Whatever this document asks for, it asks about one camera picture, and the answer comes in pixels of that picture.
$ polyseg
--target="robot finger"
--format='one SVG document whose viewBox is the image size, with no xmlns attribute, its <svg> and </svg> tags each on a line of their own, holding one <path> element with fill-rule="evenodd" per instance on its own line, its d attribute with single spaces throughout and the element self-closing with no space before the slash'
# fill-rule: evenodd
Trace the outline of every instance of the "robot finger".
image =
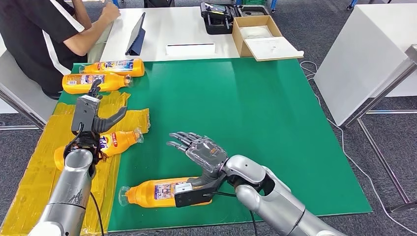
<svg viewBox="0 0 417 236">
<path fill-rule="evenodd" d="M 170 133 L 169 136 L 178 139 L 181 141 L 182 144 L 186 145 L 187 147 L 190 147 L 192 140 L 186 138 L 185 136 L 181 135 L 180 133 Z"/>
<path fill-rule="evenodd" d="M 167 142 L 167 145 L 168 145 L 168 146 L 173 146 L 173 147 L 175 147 L 176 149 L 178 149 L 178 150 L 180 150 L 180 151 L 182 151 L 182 152 L 185 152 L 185 151 L 187 151 L 187 149 L 188 149 L 188 147 L 186 147 L 186 146 L 184 146 L 184 145 L 181 145 L 181 144 L 179 144 L 179 143 L 173 142 L 173 141 L 169 141 L 169 142 Z"/>
<path fill-rule="evenodd" d="M 192 141 L 194 141 L 194 140 L 196 140 L 197 138 L 196 137 L 194 137 L 194 136 L 192 136 L 192 135 L 189 135 L 189 134 L 187 134 L 187 133 L 185 133 L 185 132 L 178 132 L 179 134 L 181 134 L 182 136 L 184 136 L 184 137 L 186 137 L 186 138 L 188 138 L 188 139 L 190 139 L 190 140 L 192 140 Z"/>
<path fill-rule="evenodd" d="M 188 133 L 188 136 L 189 137 L 195 137 L 196 139 L 201 139 L 202 138 L 202 136 L 200 136 L 200 135 L 198 135 L 196 133 L 192 133 L 192 132 Z"/>
</svg>

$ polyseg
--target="orange bottle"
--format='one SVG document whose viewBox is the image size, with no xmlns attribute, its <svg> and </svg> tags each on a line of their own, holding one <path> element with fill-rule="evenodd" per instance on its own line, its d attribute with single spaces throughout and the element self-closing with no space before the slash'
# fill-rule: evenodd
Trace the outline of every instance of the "orange bottle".
<svg viewBox="0 0 417 236">
<path fill-rule="evenodd" d="M 146 208 L 175 207 L 175 187 L 187 185 L 185 188 L 190 188 L 191 190 L 191 184 L 186 184 L 188 179 L 189 177 L 148 180 L 131 188 L 123 186 L 119 191 L 119 203 L 122 206 L 138 204 Z M 207 205 L 210 203 L 211 201 L 196 205 Z"/>
<path fill-rule="evenodd" d="M 81 65 L 80 73 L 116 73 L 118 75 L 130 75 L 140 77 L 145 73 L 143 61 L 139 58 L 131 60 L 114 60 L 96 62 L 91 65 Z"/>
<path fill-rule="evenodd" d="M 70 74 L 63 77 L 62 87 L 69 94 L 87 93 L 91 84 L 96 80 L 101 80 L 99 85 L 101 92 L 115 91 L 121 87 L 132 85 L 132 79 L 129 75 L 123 76 L 114 73 Z"/>
<path fill-rule="evenodd" d="M 101 151 L 107 156 L 113 156 L 126 151 L 131 145 L 143 143 L 144 139 L 139 128 L 133 131 L 117 131 L 111 134 L 105 134 L 100 137 Z M 54 160 L 56 167 L 62 171 L 64 168 L 64 150 L 65 146 L 55 150 Z"/>
</svg>

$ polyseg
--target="yellow plastic sheet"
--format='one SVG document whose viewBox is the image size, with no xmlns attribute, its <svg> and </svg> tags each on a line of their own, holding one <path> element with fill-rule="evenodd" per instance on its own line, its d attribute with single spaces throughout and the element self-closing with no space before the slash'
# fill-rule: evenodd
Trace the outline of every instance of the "yellow plastic sheet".
<svg viewBox="0 0 417 236">
<path fill-rule="evenodd" d="M 120 94 L 118 91 L 104 96 L 100 102 L 98 115 L 102 118 L 110 117 L 120 107 L 126 105 L 129 96 L 127 93 Z M 38 221 L 60 176 L 60 171 L 55 167 L 54 151 L 74 138 L 70 130 L 74 109 L 74 105 L 63 103 L 59 103 L 55 108 L 19 184 L 16 196 L 0 229 L 0 236 L 25 236 Z M 148 132 L 149 109 L 127 111 L 125 118 L 108 133 L 131 131 L 136 127 L 139 127 L 142 133 Z M 92 181 L 91 192 L 100 208 L 105 232 L 110 220 L 119 161 L 120 154 L 108 158 L 106 162 L 99 162 L 96 166 L 96 176 Z M 90 198 L 81 234 L 99 233 L 97 212 Z"/>
</svg>

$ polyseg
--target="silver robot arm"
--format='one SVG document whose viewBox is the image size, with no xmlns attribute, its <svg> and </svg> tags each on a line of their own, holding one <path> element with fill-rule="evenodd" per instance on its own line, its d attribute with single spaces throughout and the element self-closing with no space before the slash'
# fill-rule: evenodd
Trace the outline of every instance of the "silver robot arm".
<svg viewBox="0 0 417 236">
<path fill-rule="evenodd" d="M 64 170 L 29 236 L 78 236 L 95 176 L 95 165 L 102 158 L 100 134 L 126 115 L 126 107 L 109 118 L 98 117 L 101 95 L 96 80 L 87 95 L 77 98 L 71 131 L 75 136 L 64 151 Z"/>
<path fill-rule="evenodd" d="M 227 180 L 235 188 L 238 200 L 280 236 L 344 236 L 306 210 L 269 168 L 242 155 L 228 158 L 225 150 L 206 136 L 185 132 L 170 136 L 181 143 L 170 141 L 167 145 L 184 152 L 203 168 L 201 177 L 187 181 L 199 188 L 175 194 L 177 207 L 189 205 L 182 199 L 191 204 L 210 201 L 210 192 L 217 191 L 222 181 Z"/>
<path fill-rule="evenodd" d="M 224 171 L 228 176 L 238 175 L 251 184 L 273 182 L 273 189 L 265 196 L 249 184 L 240 184 L 235 191 L 238 200 L 280 236 L 344 236 L 306 210 L 304 204 L 269 168 L 245 156 L 234 155 L 227 160 Z"/>
<path fill-rule="evenodd" d="M 92 153 L 71 151 L 43 213 L 29 236 L 80 235 L 93 176 L 89 174 Z"/>
</svg>

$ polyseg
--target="gray carpet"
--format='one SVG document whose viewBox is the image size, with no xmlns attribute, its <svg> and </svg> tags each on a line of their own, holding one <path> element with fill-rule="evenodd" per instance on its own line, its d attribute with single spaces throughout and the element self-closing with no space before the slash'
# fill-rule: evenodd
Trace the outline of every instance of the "gray carpet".
<svg viewBox="0 0 417 236">
<path fill-rule="evenodd" d="M 199 0 L 176 0 L 176 6 L 198 6 L 199 3 Z M 277 11 L 273 18 L 283 35 L 296 48 L 305 51 L 304 60 L 311 60 L 320 65 L 349 17 L 350 13 L 345 9 L 349 3 L 349 0 L 279 0 Z M 126 8 L 142 7 L 143 2 L 126 0 L 126 3 L 121 3 L 120 5 Z M 88 12 L 92 19 L 98 18 L 101 6 L 102 4 L 100 3 L 87 3 Z M 311 85 L 315 93 L 319 94 L 314 82 L 311 82 Z M 417 99 L 415 97 L 386 98 L 379 104 L 379 107 L 384 109 L 412 109 L 417 107 Z M 327 117 L 331 117 L 325 106 L 323 109 Z M 0 114 L 0 121 L 2 120 L 9 125 L 27 124 L 19 115 Z M 417 169 L 414 158 L 417 154 L 417 131 L 414 129 L 414 125 L 417 124 L 417 117 L 414 115 L 368 115 L 365 116 L 363 121 L 378 142 L 409 197 L 417 199 L 417 181 L 414 172 Z M 340 140 L 340 133 L 336 129 L 335 134 Z M 3 138 L 0 140 L 0 171 L 2 172 L 0 176 L 0 192 L 2 193 L 0 199 L 0 220 L 7 213 L 40 132 L 7 131 L 2 132 L 1 135 Z M 401 199 L 357 123 L 352 128 L 346 130 L 345 146 L 346 152 L 372 177 L 384 204 L 400 204 Z M 356 167 L 353 167 L 353 170 L 374 212 L 363 215 L 323 217 L 323 220 L 348 235 L 412 235 L 384 215 L 368 179 Z M 414 223 L 417 210 L 395 213 L 391 214 L 391 216 L 412 230 L 417 231 L 417 226 Z M 257 227 L 260 236 L 277 235 L 265 223 L 259 222 Z M 254 230 L 252 224 L 237 224 L 190 229 L 112 233 L 110 235 L 249 236 L 254 235 Z"/>
</svg>

